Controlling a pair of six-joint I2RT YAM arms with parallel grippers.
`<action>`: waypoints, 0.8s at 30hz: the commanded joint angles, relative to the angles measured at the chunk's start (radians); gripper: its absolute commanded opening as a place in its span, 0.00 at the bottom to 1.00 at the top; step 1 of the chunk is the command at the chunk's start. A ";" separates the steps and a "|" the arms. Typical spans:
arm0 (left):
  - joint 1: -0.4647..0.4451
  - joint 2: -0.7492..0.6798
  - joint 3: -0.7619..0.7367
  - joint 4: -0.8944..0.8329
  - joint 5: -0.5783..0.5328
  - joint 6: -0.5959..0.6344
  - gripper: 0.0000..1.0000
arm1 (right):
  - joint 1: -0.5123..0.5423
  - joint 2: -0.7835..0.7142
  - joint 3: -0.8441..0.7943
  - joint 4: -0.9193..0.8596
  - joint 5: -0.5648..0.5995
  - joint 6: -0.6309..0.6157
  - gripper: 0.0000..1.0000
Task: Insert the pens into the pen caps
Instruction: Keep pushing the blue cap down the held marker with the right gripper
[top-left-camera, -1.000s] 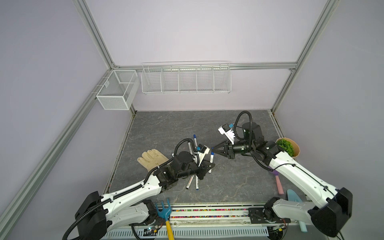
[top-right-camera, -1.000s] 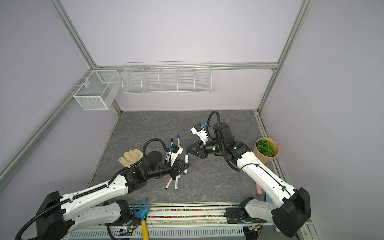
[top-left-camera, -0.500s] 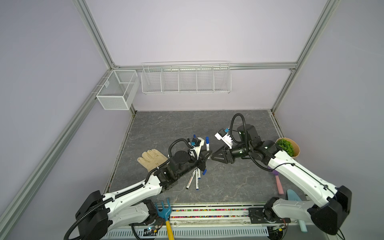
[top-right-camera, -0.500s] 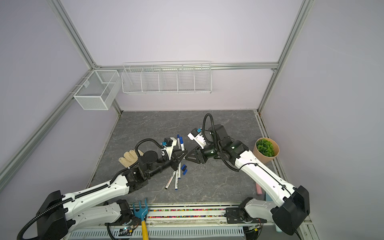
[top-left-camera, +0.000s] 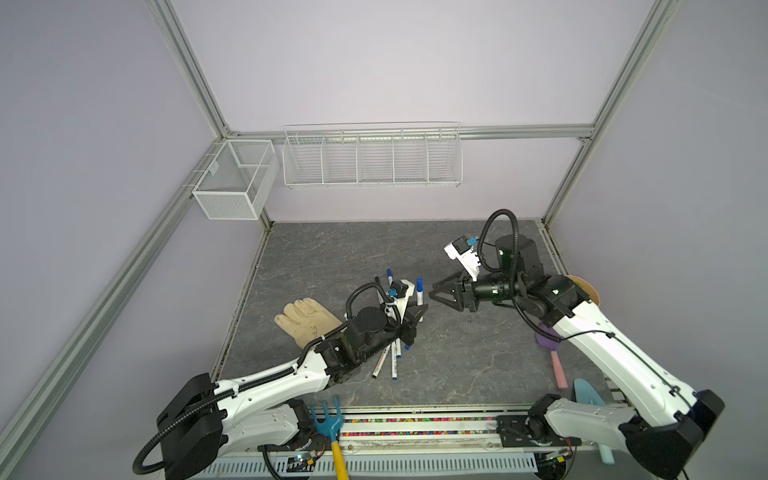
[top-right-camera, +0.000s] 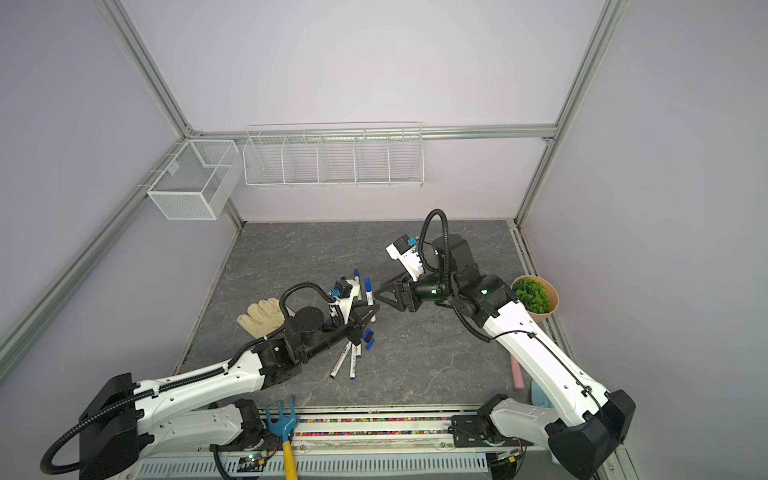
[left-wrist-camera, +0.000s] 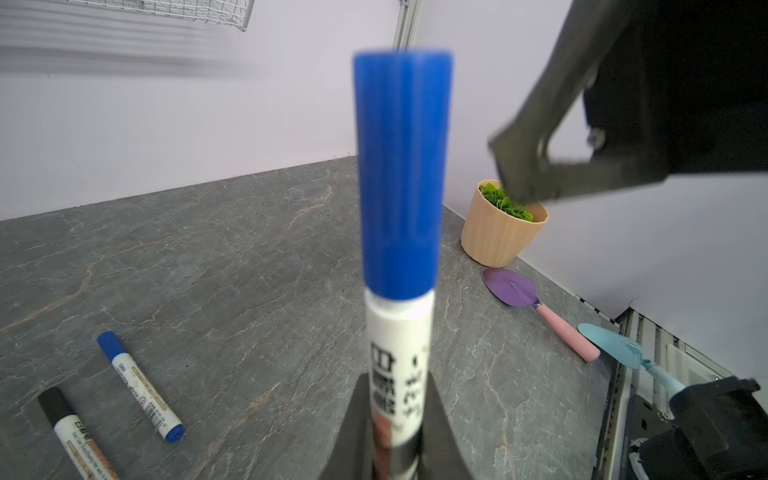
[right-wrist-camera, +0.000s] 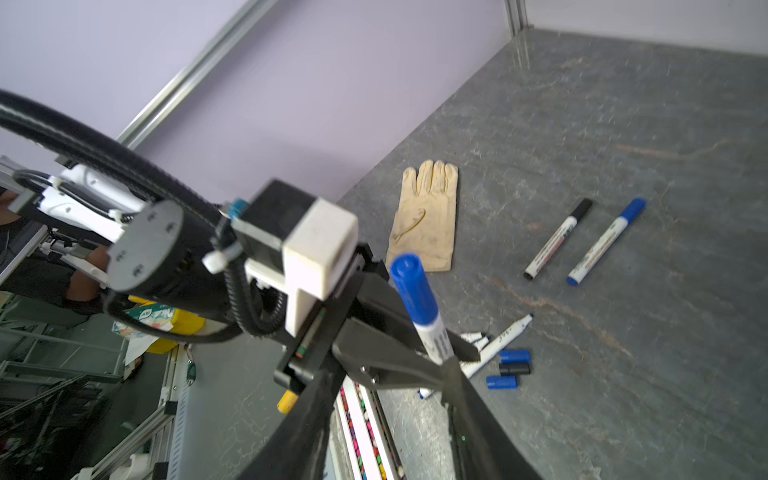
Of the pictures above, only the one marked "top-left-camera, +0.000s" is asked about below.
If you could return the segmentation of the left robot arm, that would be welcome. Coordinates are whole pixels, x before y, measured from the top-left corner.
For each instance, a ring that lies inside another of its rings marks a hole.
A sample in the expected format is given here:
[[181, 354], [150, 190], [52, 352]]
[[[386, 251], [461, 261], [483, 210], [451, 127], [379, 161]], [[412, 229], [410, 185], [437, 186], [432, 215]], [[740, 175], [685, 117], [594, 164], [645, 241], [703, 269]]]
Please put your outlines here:
[[308, 444], [319, 431], [301, 396], [346, 381], [396, 342], [412, 345], [427, 309], [421, 282], [374, 280], [347, 298], [344, 322], [309, 341], [298, 358], [229, 380], [192, 377], [158, 415], [133, 473], [189, 479], [227, 453]]

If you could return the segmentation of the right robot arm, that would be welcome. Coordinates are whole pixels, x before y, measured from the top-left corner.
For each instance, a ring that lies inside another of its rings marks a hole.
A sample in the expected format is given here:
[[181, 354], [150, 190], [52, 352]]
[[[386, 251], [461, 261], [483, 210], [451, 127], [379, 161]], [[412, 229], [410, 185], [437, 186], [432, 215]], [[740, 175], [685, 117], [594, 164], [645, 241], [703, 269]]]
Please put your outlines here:
[[568, 276], [548, 274], [534, 240], [508, 209], [494, 211], [475, 237], [444, 248], [460, 271], [432, 285], [429, 296], [457, 311], [490, 302], [515, 310], [539, 336], [570, 342], [615, 382], [626, 407], [578, 403], [547, 394], [527, 412], [535, 443], [578, 438], [631, 455], [659, 479], [683, 475], [725, 408], [711, 390], [695, 390], [624, 335]]

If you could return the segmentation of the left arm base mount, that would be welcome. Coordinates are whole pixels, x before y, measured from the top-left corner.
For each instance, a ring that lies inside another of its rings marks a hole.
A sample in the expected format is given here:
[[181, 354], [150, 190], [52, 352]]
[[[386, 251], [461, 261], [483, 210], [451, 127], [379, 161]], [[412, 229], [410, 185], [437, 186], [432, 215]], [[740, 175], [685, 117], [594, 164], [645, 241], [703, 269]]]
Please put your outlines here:
[[299, 416], [298, 432], [283, 444], [263, 445], [261, 451], [267, 452], [320, 452], [327, 446], [327, 440], [315, 427], [310, 416]]

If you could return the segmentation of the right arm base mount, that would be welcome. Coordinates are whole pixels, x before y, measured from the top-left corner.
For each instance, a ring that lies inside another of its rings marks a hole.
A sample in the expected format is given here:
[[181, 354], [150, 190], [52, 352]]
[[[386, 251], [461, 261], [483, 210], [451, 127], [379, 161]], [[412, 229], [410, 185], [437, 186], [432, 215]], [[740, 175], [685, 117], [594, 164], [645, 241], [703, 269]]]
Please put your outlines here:
[[540, 419], [531, 420], [524, 414], [499, 415], [495, 418], [495, 432], [505, 448], [512, 447], [578, 447], [582, 441], [575, 437], [562, 437]]

